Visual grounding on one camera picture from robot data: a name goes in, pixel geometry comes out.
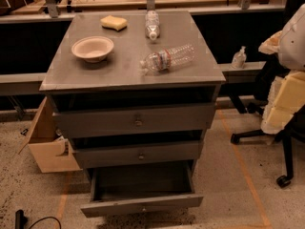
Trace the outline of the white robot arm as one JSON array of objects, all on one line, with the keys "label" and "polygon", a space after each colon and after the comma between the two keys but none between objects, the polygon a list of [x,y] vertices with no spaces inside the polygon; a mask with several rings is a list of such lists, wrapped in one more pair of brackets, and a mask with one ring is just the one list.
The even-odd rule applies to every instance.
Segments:
[{"label": "white robot arm", "polygon": [[281,31],[263,42],[259,50],[275,53],[279,64],[290,70],[286,76],[274,79],[262,116],[261,130],[267,135],[275,135],[305,105],[305,5]]}]

